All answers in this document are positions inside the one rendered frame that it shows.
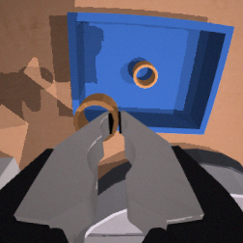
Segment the blue open crate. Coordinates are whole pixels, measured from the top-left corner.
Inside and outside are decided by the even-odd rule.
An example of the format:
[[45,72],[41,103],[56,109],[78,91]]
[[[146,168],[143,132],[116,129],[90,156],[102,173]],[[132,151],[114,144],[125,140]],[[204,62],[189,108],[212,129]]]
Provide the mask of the blue open crate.
[[[233,30],[159,16],[67,13],[73,115],[87,96],[106,94],[155,133],[203,135]],[[145,89],[133,79],[141,61],[158,73]]]

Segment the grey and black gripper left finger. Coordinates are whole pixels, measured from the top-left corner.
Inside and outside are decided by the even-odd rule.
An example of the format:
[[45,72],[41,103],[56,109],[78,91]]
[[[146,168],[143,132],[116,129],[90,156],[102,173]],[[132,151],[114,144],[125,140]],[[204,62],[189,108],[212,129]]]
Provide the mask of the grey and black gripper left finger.
[[98,162],[113,124],[112,113],[101,114],[0,190],[0,243],[44,243],[52,228],[62,229],[68,243],[84,243],[96,215]]

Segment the bronze bushing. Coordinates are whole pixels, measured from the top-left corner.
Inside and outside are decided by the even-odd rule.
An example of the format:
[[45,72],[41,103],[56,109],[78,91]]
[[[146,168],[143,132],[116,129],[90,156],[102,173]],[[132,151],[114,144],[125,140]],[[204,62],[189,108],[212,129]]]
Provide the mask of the bronze bushing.
[[110,138],[112,138],[115,135],[116,131],[118,130],[119,109],[118,109],[118,106],[117,106],[117,103],[115,102],[115,100],[107,94],[99,94],[99,93],[90,94],[82,101],[82,103],[79,105],[79,107],[77,108],[77,110],[73,116],[74,128],[77,131],[89,123],[84,115],[84,109],[86,107],[89,107],[92,105],[102,106],[102,107],[108,109],[108,111],[110,113],[112,113],[112,116],[114,119],[114,124],[113,124],[112,134],[110,134],[105,139],[105,141],[108,141]]
[[[138,70],[141,68],[153,69],[152,75],[149,79],[140,80],[136,77]],[[135,81],[136,85],[138,85],[141,88],[149,88],[155,84],[155,82],[157,81],[158,75],[157,75],[157,71],[156,71],[155,67],[153,66],[153,64],[151,64],[148,61],[141,61],[141,62],[137,63],[135,65],[135,67],[133,68],[133,77],[134,77],[134,81]]]

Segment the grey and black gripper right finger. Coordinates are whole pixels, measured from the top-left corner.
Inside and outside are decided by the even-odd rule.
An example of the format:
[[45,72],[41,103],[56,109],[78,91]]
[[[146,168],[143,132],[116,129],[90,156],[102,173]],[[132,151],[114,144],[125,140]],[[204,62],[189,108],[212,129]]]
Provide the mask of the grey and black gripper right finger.
[[127,218],[144,237],[163,228],[168,243],[243,243],[242,209],[187,152],[123,110],[119,131],[132,165],[125,176]]

